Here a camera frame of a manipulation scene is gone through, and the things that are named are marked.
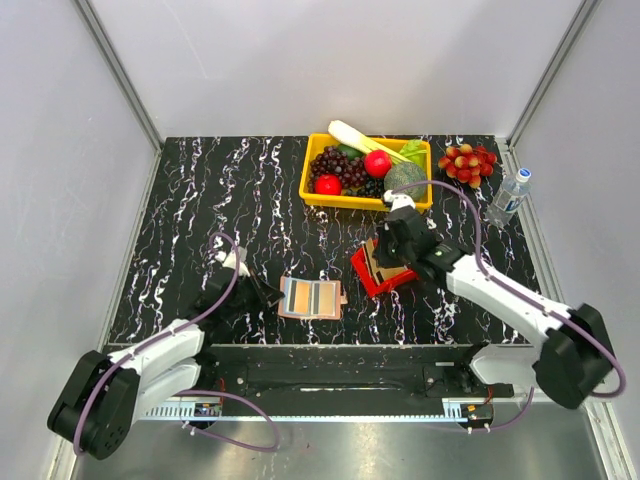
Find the pink leather card holder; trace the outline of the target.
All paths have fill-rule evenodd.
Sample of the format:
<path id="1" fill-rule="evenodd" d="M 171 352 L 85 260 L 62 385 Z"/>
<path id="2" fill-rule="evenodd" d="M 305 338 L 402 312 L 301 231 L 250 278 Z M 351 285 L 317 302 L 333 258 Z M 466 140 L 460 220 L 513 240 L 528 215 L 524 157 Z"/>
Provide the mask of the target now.
<path id="1" fill-rule="evenodd" d="M 284 298 L 279 302 L 279 305 L 278 305 L 279 316 L 284 318 L 296 319 L 296 320 L 340 320 L 342 318 L 342 307 L 348 303 L 348 300 L 346 295 L 342 291 L 342 285 L 340 281 L 303 280 L 303 281 L 309 281 L 311 283 L 310 311 L 306 315 L 287 314 L 285 312 L 285 309 L 286 309 L 285 304 L 287 301 L 289 281 L 291 279 L 303 280 L 303 279 L 298 279 L 298 278 L 293 278 L 288 276 L 281 277 L 279 288 L 280 288 L 280 291 L 284 293 Z M 335 285 L 335 313 L 333 316 L 328 318 L 322 318 L 311 313 L 311 304 L 312 304 L 311 298 L 312 298 L 312 289 L 313 289 L 314 282 L 331 282 Z"/>

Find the red plastic bin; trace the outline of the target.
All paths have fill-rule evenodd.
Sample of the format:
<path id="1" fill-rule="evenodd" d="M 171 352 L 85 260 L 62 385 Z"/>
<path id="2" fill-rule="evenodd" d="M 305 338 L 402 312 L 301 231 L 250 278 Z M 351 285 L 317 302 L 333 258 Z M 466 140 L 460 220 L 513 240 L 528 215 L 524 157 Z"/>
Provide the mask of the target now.
<path id="1" fill-rule="evenodd" d="M 387 280 L 375 280 L 367 266 L 364 247 L 361 247 L 352 255 L 351 265 L 370 298 L 374 298 L 383 293 L 391 293 L 401 285 L 418 279 L 418 275 L 415 272 L 404 269 Z"/>

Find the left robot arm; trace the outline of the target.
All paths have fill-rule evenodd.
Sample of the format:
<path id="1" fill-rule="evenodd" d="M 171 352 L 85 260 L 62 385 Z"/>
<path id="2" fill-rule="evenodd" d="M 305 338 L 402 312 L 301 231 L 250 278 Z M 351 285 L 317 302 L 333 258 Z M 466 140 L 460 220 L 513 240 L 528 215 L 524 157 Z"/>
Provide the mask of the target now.
<path id="1" fill-rule="evenodd" d="M 245 256 L 242 248 L 221 254 L 220 270 L 160 332 L 110 354 L 84 354 L 49 413 L 48 429 L 77 452 L 103 460 L 137 421 L 160 419 L 159 408 L 171 398 L 171 418 L 191 431 L 211 426 L 230 396 L 209 347 L 230 321 L 273 309 L 284 297 L 246 265 Z"/>

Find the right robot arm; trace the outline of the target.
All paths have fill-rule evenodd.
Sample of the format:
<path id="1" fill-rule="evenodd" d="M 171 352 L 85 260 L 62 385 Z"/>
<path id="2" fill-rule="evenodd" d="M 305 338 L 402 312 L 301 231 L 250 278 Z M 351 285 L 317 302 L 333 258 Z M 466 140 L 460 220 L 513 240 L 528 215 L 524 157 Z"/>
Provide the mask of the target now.
<path id="1" fill-rule="evenodd" d="M 552 301 L 462 247 L 437 240 L 409 196 L 388 191 L 383 202 L 390 211 L 377 228 L 374 257 L 380 266 L 408 268 L 420 279 L 482 307 L 529 343 L 523 348 L 472 348 L 454 373 L 462 393 L 475 396 L 493 384 L 534 387 L 574 410 L 617 367 L 596 309 L 587 304 L 572 309 Z"/>

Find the gold striped credit card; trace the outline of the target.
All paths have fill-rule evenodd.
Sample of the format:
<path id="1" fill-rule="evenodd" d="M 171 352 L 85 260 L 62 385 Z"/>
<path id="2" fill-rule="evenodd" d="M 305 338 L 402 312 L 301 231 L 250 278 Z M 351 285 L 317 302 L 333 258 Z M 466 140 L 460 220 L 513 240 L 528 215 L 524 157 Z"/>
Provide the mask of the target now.
<path id="1" fill-rule="evenodd" d="M 292 315 L 306 315 L 310 311 L 311 283 L 291 279 L 289 281 L 285 312 Z"/>

